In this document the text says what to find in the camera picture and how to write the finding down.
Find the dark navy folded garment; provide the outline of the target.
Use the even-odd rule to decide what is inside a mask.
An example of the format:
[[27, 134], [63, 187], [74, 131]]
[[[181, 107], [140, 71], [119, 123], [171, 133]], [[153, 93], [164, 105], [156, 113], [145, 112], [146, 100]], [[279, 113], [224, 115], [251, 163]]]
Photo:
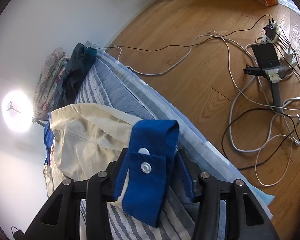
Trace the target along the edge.
[[86, 75], [96, 60], [96, 49], [78, 43], [68, 61], [53, 98], [52, 110], [75, 102], [77, 93]]

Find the white power strip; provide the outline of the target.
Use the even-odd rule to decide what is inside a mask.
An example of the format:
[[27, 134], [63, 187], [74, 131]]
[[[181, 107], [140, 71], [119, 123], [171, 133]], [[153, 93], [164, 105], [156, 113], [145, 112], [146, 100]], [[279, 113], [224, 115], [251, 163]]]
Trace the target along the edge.
[[261, 43], [272, 43], [279, 46], [279, 50], [283, 53], [280, 57], [280, 62], [283, 65], [296, 67], [297, 60], [295, 52], [289, 40], [284, 33], [279, 29], [277, 22], [269, 20], [268, 24], [264, 26], [264, 35], [259, 37]]

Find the black phone gimbal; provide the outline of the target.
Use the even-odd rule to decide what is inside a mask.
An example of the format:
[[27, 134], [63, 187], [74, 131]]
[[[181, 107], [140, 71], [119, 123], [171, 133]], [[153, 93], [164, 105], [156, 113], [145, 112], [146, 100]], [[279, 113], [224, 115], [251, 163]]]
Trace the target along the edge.
[[273, 98], [273, 108], [277, 113], [283, 113], [279, 82], [286, 76], [286, 70], [281, 65], [272, 43], [255, 43], [251, 45], [257, 66], [243, 69], [244, 74], [262, 76], [268, 80]]

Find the floral folded quilt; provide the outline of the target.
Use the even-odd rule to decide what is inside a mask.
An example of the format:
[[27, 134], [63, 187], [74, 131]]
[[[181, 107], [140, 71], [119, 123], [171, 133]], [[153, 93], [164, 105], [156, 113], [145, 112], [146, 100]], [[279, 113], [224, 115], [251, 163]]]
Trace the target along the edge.
[[47, 56], [33, 96], [34, 117], [45, 119], [53, 106], [57, 86], [62, 79], [69, 57], [63, 48], [56, 48]]

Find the beige and blue jacket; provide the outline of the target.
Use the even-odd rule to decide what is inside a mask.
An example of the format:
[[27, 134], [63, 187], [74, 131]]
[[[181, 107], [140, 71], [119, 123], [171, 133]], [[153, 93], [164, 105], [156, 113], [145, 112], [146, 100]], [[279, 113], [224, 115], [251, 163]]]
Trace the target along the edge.
[[115, 180], [115, 206], [153, 227], [171, 223], [176, 231], [192, 231], [193, 219], [168, 187], [179, 166], [178, 137], [175, 120], [143, 120], [94, 103], [54, 110], [45, 128], [47, 193], [64, 178], [91, 178], [128, 148]]

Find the striped blue bed sheet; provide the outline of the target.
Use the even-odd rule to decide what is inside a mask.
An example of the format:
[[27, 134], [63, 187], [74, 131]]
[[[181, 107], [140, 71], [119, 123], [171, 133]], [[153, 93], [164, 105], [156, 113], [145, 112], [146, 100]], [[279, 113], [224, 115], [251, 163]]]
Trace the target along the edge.
[[[96, 61], [85, 77], [77, 103], [98, 103], [142, 119], [172, 119], [179, 123], [179, 148], [218, 180], [242, 179], [269, 218], [268, 205], [274, 196], [252, 186], [215, 148], [190, 120], [120, 61], [97, 49]], [[142, 223], [113, 203], [108, 204], [109, 222], [114, 239], [191, 239], [198, 205], [186, 197], [181, 179], [174, 178], [157, 228]]]

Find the black tripod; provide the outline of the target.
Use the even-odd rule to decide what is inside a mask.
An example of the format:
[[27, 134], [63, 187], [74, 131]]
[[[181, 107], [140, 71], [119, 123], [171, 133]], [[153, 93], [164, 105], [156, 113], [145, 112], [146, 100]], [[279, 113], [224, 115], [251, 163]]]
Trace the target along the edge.
[[32, 118], [32, 123], [33, 124], [38, 124], [42, 127], [45, 127], [48, 123], [48, 120], [45, 120], [45, 119], [41, 120], [41, 119], [38, 119], [38, 118]]

